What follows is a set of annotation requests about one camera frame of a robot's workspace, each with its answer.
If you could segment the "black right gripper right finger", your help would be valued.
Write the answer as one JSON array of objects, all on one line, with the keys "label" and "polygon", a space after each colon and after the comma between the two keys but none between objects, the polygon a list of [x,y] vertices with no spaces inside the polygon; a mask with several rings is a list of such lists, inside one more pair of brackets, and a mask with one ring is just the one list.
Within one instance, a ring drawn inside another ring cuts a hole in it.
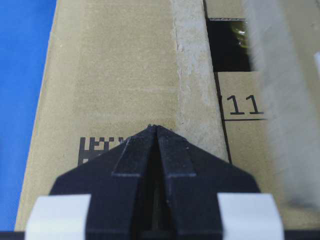
[{"label": "black right gripper right finger", "polygon": [[165,196],[176,240],[282,240],[271,194],[254,177],[158,126]]}]

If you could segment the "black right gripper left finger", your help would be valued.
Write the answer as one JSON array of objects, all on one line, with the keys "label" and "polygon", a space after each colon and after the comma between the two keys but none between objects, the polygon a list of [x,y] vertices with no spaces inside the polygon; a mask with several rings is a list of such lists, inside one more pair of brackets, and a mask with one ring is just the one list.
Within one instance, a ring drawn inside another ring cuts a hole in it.
[{"label": "black right gripper left finger", "polygon": [[144,178],[156,126],[59,176],[39,197],[25,230],[27,240],[128,240],[141,219]]}]

